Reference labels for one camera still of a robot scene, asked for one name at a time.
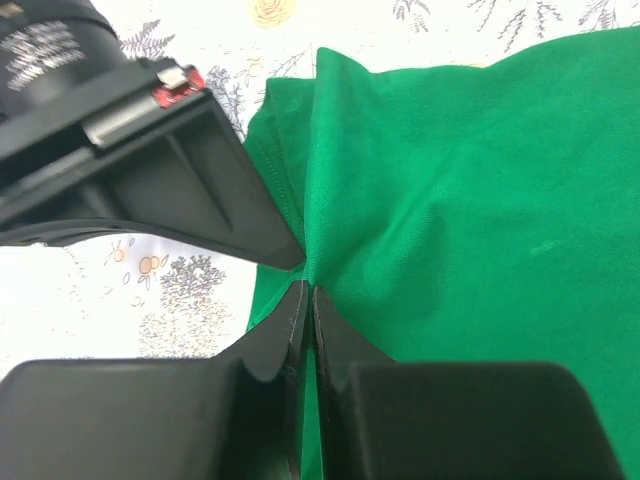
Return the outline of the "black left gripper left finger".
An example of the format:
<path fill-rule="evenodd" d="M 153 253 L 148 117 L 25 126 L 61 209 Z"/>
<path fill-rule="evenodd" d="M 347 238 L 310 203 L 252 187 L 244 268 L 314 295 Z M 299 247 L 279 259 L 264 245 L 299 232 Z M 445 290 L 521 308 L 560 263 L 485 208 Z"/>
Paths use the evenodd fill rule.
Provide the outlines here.
<path fill-rule="evenodd" d="M 297 479 L 306 285 L 210 358 L 37 360 L 1 383 L 5 479 Z"/>

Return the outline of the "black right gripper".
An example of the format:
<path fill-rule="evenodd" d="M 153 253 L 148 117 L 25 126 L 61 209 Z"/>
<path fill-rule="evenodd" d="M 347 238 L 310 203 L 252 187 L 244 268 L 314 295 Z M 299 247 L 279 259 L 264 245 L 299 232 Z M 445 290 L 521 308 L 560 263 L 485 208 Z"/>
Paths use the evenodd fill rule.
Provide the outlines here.
<path fill-rule="evenodd" d="M 1 216 L 191 220 L 210 211 L 210 94 L 130 59 L 88 1 L 1 5 Z"/>

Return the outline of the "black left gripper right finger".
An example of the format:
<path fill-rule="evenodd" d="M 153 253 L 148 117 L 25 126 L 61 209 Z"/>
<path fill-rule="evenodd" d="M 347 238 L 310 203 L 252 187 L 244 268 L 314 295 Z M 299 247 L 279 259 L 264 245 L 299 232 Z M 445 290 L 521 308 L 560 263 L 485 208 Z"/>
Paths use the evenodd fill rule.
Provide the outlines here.
<path fill-rule="evenodd" d="M 553 363 L 399 362 L 312 297 L 329 479 L 620 479 L 584 387 Z"/>

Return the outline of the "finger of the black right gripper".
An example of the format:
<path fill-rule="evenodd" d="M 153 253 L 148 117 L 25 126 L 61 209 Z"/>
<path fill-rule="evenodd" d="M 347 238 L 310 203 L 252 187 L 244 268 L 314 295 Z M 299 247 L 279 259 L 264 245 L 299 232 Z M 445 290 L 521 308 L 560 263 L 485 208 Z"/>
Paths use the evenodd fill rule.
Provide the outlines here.
<path fill-rule="evenodd" d="M 145 233 L 280 270 L 304 250 L 213 96 L 154 107 L 102 145 L 1 164 L 1 242 L 66 246 Z"/>

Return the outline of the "green t shirt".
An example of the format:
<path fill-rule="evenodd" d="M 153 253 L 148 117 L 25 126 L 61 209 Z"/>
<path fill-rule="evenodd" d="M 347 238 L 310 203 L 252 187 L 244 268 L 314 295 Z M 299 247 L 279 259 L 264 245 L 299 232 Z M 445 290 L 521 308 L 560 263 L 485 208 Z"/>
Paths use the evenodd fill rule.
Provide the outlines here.
<path fill-rule="evenodd" d="M 639 475 L 639 30 L 485 68 L 372 73 L 322 48 L 271 78 L 245 148 L 306 252 L 250 324 L 324 286 L 400 360 L 547 360 Z"/>

